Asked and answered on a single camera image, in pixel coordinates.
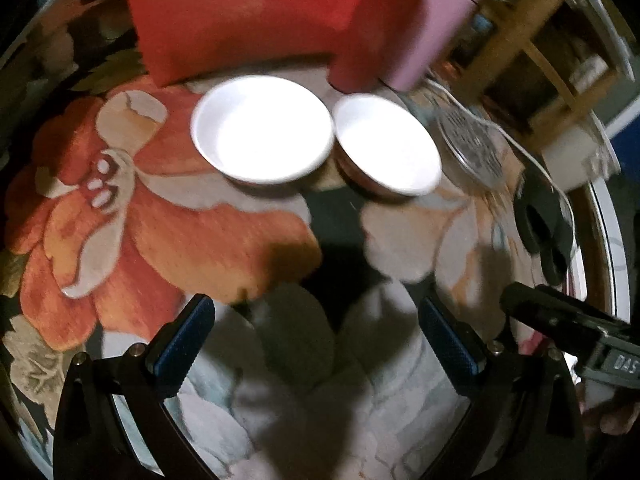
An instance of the orange flower pattern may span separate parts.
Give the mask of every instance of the orange flower pattern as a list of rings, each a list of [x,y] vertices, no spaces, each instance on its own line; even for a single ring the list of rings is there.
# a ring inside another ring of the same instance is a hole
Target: orange flower pattern
[[[301,196],[253,197],[197,153],[199,98],[142,76],[36,133],[6,193],[4,241],[29,254],[20,304],[51,348],[82,344],[98,322],[149,340],[185,292],[250,300],[319,265]]]

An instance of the bowl rim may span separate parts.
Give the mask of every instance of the bowl rim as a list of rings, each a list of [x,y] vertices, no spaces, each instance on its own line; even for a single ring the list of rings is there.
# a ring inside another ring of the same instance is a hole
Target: bowl rim
[[[402,112],[403,114],[407,115],[409,118],[411,118],[413,120],[414,124],[417,124],[418,126],[420,126],[420,128],[422,130],[424,130],[424,132],[427,135],[428,139],[431,141],[431,146],[433,147],[433,151],[437,155],[437,160],[438,160],[438,178],[436,179],[434,184],[430,184],[429,186],[411,187],[411,188],[409,188],[409,187],[392,186],[391,184],[388,184],[386,182],[381,181],[380,179],[378,179],[375,176],[373,176],[372,174],[370,174],[368,171],[364,170],[364,168],[361,167],[361,165],[359,165],[354,160],[353,155],[345,148],[343,143],[340,142],[340,129],[338,127],[337,115],[340,112],[341,108],[344,108],[345,105],[349,105],[351,102],[356,101],[356,100],[370,100],[370,101],[376,101],[376,102],[379,102],[379,103],[384,103],[385,106],[389,105],[393,109],[395,109],[396,111]],[[435,141],[433,140],[433,137],[431,137],[431,134],[429,133],[427,128],[425,128],[425,126],[410,111],[405,110],[400,105],[396,104],[395,102],[390,101],[389,99],[385,99],[383,97],[380,97],[380,96],[377,96],[377,95],[374,95],[374,94],[356,93],[356,94],[349,94],[349,95],[345,95],[344,97],[341,97],[340,100],[334,105],[334,108],[333,108],[333,111],[332,111],[332,115],[334,117],[334,129],[335,129],[335,140],[336,140],[336,142],[338,144],[340,144],[340,147],[342,148],[344,153],[349,157],[349,159],[352,161],[352,163],[354,165],[356,165],[356,167],[362,173],[364,173],[367,177],[369,177],[375,183],[380,184],[380,186],[383,186],[383,187],[385,187],[385,188],[387,188],[387,189],[389,189],[389,190],[391,190],[391,191],[393,191],[395,193],[402,194],[402,195],[405,195],[405,196],[421,196],[421,195],[430,193],[431,191],[433,191],[434,189],[436,189],[438,187],[438,184],[442,180],[442,158],[440,156],[440,151],[438,150],[438,147],[437,147]]]
[[[321,112],[322,115],[326,114],[328,120],[328,125],[329,128],[327,129],[328,133],[326,135],[326,140],[324,142],[324,145],[322,146],[322,150],[316,155],[316,157],[314,158],[314,160],[310,163],[307,164],[304,168],[301,168],[300,170],[297,170],[293,173],[290,173],[288,175],[283,175],[283,176],[278,176],[275,178],[247,178],[246,176],[243,176],[242,174],[237,174],[233,171],[227,171],[226,169],[223,169],[220,167],[220,165],[214,163],[210,156],[207,155],[207,153],[205,152],[205,150],[203,150],[200,146],[200,142],[198,140],[198,136],[196,134],[196,128],[197,128],[197,123],[198,120],[200,118],[200,115],[202,114],[202,111],[204,110],[205,107],[207,107],[207,105],[209,105],[209,102],[215,97],[215,94],[217,94],[218,92],[220,92],[221,90],[225,89],[227,86],[232,86],[238,83],[243,83],[246,82],[247,80],[255,80],[255,79],[261,79],[261,80],[277,80],[279,82],[285,82],[287,84],[289,84],[292,88],[293,87],[297,87],[298,90],[302,90],[303,94],[306,94],[308,96],[311,96],[313,99],[312,101],[318,102],[319,105],[321,105],[320,107],[318,107],[319,110],[324,110],[324,112]],[[198,151],[198,153],[210,164],[212,165],[216,170],[218,170],[220,173],[231,177],[232,179],[235,180],[239,180],[240,182],[245,182],[248,184],[284,184],[286,182],[292,182],[294,180],[297,180],[305,175],[308,175],[309,173],[315,171],[317,168],[319,168],[320,166],[322,166],[322,164],[325,162],[325,160],[327,160],[329,154],[331,153],[331,149],[334,146],[334,140],[335,140],[335,121],[334,121],[334,117],[332,116],[331,112],[329,111],[329,108],[322,102],[322,99],[320,99],[316,94],[314,94],[311,90],[309,90],[308,88],[302,86],[299,83],[296,83],[294,81],[291,81],[289,79],[285,79],[283,77],[278,77],[278,76],[274,76],[274,75],[267,75],[267,74],[251,74],[251,75],[241,75],[238,77],[233,77],[231,79],[227,79],[226,81],[223,81],[217,85],[215,85],[213,88],[210,88],[206,94],[204,94],[200,100],[198,101],[198,103],[195,105],[193,112],[191,113],[191,119],[190,119],[190,134],[191,134],[191,142],[193,142],[193,145],[195,146],[196,150]]]

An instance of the screw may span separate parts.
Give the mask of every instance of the screw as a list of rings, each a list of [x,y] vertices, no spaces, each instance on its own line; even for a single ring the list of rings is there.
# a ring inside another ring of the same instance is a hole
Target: screw
[[[562,352],[557,348],[550,348],[546,354],[554,361],[561,361],[563,359]]]
[[[78,352],[71,359],[71,364],[73,364],[75,366],[81,365],[82,363],[84,363],[86,361],[87,357],[88,357],[88,355],[87,355],[86,352]]]
[[[133,357],[140,357],[146,350],[146,345],[144,343],[133,343],[133,345],[131,345],[129,347],[129,350],[127,350],[127,352],[129,352],[129,355],[133,356]]]
[[[491,341],[486,347],[488,348],[489,352],[491,352],[496,357],[504,352],[504,345],[500,343],[500,341]]]

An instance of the white cable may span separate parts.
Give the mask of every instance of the white cable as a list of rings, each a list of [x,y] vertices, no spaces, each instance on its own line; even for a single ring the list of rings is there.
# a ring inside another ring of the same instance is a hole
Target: white cable
[[[483,119],[483,118],[478,117],[477,115],[475,115],[471,110],[468,110],[468,108],[463,106],[455,97],[453,97],[453,95],[451,94],[451,92],[449,90],[444,88],[443,85],[441,85],[439,83],[436,83],[433,79],[426,78],[425,81],[430,86],[432,86],[434,88],[437,88],[438,90],[441,90],[442,92],[444,92],[447,95],[447,97],[458,108],[460,108],[460,110],[462,110],[465,114],[467,114],[469,117],[473,118],[474,120],[476,120],[480,124],[484,124],[484,126],[488,126],[490,128],[495,128],[496,130],[498,130],[504,136],[505,139],[507,139],[514,147],[516,147],[520,153],[522,153],[525,157],[527,157],[529,159],[529,161],[536,168],[538,168],[540,173],[542,173],[545,176],[545,178],[549,181],[549,184],[551,184],[551,186],[558,192],[558,195],[560,195],[560,197],[566,203],[566,206],[568,208],[569,216],[571,217],[571,231],[574,234],[574,243],[573,243],[573,246],[572,246],[572,256],[571,256],[571,258],[573,259],[573,256],[574,256],[574,253],[575,253],[574,248],[577,249],[577,245],[576,245],[577,244],[577,239],[575,237],[574,210],[571,208],[571,202],[569,202],[569,197],[567,195],[565,195],[564,191],[562,191],[562,189],[560,189],[558,187],[558,185],[553,181],[551,176],[546,172],[545,168],[542,167],[542,164],[540,164],[533,155],[531,155],[525,148],[523,148],[513,137],[511,137],[507,132],[505,132],[498,124],[494,123],[493,121],[488,121],[486,119]]]

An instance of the white bowl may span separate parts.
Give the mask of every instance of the white bowl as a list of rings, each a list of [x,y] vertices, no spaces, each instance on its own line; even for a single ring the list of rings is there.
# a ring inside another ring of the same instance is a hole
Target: white bowl
[[[286,79],[242,76],[212,88],[191,116],[191,139],[222,173],[281,184],[318,168],[334,142],[329,110]]]
[[[336,137],[351,161],[394,193],[418,196],[440,182],[433,139],[407,110],[370,94],[345,96],[334,107]]]

